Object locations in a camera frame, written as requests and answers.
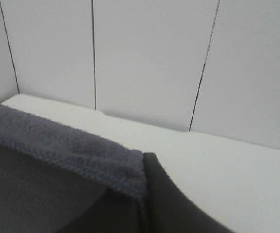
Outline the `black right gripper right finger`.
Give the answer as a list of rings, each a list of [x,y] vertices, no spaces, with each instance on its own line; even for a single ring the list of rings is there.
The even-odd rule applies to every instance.
[[[174,184],[153,153],[144,154],[147,213],[151,233],[231,233],[191,202]]]

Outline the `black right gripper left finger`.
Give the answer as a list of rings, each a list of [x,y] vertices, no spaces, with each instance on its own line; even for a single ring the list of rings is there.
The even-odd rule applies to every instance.
[[[138,233],[136,202],[0,146],[0,233]]]

